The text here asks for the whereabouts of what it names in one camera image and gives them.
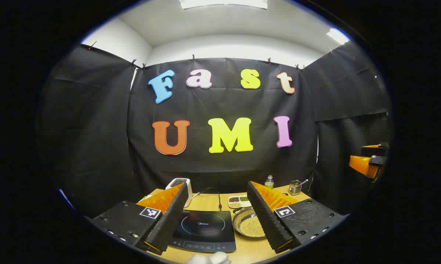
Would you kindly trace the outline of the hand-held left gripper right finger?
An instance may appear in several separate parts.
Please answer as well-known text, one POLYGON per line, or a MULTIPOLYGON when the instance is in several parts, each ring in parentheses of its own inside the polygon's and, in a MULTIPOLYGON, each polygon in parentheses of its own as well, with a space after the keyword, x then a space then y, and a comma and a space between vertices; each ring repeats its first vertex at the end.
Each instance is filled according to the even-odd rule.
POLYGON ((308 244, 347 219, 314 199, 298 201, 252 181, 247 184, 247 197, 276 253, 308 244))

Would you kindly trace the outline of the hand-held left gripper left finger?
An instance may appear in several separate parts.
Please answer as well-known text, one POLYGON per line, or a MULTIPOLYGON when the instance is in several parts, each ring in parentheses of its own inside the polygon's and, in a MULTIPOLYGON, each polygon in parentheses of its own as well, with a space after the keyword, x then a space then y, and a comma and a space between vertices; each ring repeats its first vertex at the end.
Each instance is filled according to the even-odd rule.
POLYGON ((124 244, 161 255, 188 198, 187 184, 181 183, 138 203, 120 202, 90 222, 124 244))

